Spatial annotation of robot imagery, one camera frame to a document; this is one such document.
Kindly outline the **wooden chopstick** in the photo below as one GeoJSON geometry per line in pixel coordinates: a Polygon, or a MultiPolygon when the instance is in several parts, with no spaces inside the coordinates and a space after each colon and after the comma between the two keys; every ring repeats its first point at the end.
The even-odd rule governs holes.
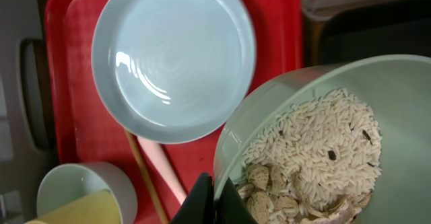
{"type": "Polygon", "coordinates": [[[169,224],[169,220],[168,220],[168,217],[165,213],[164,207],[162,206],[162,203],[158,197],[158,193],[156,192],[156,189],[153,185],[152,179],[151,179],[149,172],[146,168],[143,156],[142,156],[142,154],[138,148],[137,140],[128,130],[125,130],[125,135],[126,135],[126,138],[129,142],[130,148],[133,152],[133,156],[135,158],[135,161],[139,167],[141,177],[143,178],[143,181],[145,183],[147,191],[149,192],[149,196],[150,196],[152,203],[154,205],[154,208],[158,214],[160,222],[161,222],[161,224],[169,224]]]}

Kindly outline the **green bowl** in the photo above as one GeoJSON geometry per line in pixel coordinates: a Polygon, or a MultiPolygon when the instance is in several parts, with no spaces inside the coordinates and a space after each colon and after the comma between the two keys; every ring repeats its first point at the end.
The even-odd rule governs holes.
{"type": "Polygon", "coordinates": [[[275,77],[247,96],[225,124],[214,158],[214,200],[228,178],[242,177],[240,158],[267,125],[301,104],[344,88],[374,111],[383,137],[369,204],[358,223],[430,222],[430,59],[394,54],[346,65],[321,65],[275,77]]]}

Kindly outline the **light blue bowl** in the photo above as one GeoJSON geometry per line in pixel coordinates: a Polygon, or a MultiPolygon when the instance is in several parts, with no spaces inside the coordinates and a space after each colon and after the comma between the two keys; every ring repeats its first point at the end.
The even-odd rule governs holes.
{"type": "Polygon", "coordinates": [[[67,163],[53,168],[40,183],[36,213],[45,215],[103,190],[113,195],[121,223],[132,224],[137,216],[136,191],[128,176],[107,162],[67,163]]]}

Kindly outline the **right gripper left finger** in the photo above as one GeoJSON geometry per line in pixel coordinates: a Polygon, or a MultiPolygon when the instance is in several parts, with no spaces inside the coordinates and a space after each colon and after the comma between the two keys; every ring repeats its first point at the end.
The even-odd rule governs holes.
{"type": "Polygon", "coordinates": [[[208,173],[202,173],[170,224],[214,224],[213,184],[208,173]]]}

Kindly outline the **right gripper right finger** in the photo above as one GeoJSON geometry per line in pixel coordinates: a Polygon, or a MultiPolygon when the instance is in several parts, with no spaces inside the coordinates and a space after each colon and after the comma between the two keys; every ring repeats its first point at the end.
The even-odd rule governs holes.
{"type": "Polygon", "coordinates": [[[230,178],[215,201],[215,224],[257,224],[230,178]]]}

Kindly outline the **yellow plastic cup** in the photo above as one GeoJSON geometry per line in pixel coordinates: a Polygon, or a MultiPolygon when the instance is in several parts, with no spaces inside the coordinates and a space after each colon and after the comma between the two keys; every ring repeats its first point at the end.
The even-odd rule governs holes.
{"type": "Polygon", "coordinates": [[[59,207],[26,224],[120,224],[121,215],[113,195],[105,190],[59,207]]]}

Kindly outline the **rice and peanut leftovers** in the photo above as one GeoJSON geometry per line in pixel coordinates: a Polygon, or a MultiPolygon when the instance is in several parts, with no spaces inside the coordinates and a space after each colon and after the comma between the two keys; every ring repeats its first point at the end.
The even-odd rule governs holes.
{"type": "Polygon", "coordinates": [[[372,108],[345,89],[294,104],[245,149],[238,194],[257,223],[353,223],[382,173],[381,141],[372,108]]]}

